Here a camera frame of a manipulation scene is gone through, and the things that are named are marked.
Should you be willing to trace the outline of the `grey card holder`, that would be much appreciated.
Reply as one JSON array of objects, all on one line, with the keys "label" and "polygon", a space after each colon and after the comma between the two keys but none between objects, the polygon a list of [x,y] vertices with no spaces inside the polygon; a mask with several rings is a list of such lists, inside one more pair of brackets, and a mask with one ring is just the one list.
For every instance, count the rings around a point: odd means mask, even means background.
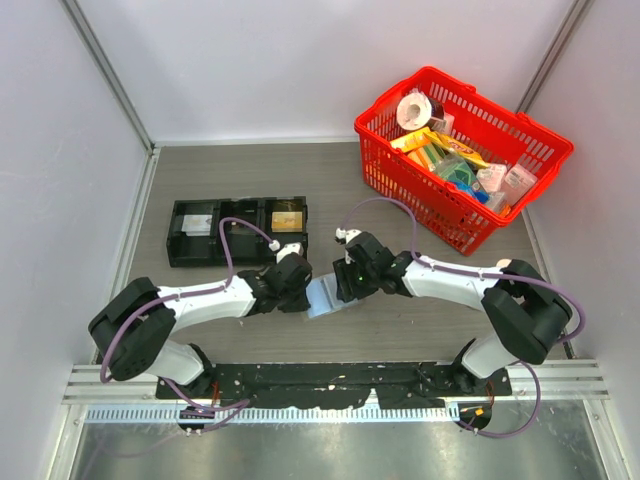
[{"label": "grey card holder", "polygon": [[306,296],[310,307],[306,311],[309,320],[330,315],[349,308],[358,300],[345,302],[337,297],[338,284],[334,273],[314,278],[306,288]]}]

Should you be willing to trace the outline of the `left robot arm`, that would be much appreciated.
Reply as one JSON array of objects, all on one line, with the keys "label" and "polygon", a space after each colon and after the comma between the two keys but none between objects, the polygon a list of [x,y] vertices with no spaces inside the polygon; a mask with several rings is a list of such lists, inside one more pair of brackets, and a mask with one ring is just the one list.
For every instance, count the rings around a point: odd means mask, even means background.
[{"label": "left robot arm", "polygon": [[157,287],[147,277],[132,281],[89,323],[102,355],[100,381],[125,381],[143,373],[179,384],[190,397],[213,387],[213,373],[194,345],[170,340],[172,334],[225,318],[245,318],[279,310],[310,308],[306,288],[312,266],[286,253],[263,270],[244,270],[227,281],[190,287]]}]

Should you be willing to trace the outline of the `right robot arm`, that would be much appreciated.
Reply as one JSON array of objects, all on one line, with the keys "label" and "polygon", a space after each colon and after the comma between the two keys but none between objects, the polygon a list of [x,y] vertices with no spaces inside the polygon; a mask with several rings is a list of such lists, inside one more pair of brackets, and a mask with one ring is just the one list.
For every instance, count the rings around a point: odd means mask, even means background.
[{"label": "right robot arm", "polygon": [[505,260],[481,269],[440,262],[412,251],[394,254],[369,232],[336,231],[345,248],[334,261],[337,297],[343,302],[379,291],[408,298],[436,298],[486,314],[493,328],[470,341],[451,366],[457,391],[472,395],[498,370],[517,361],[542,364],[560,340],[572,309],[529,263]]}]

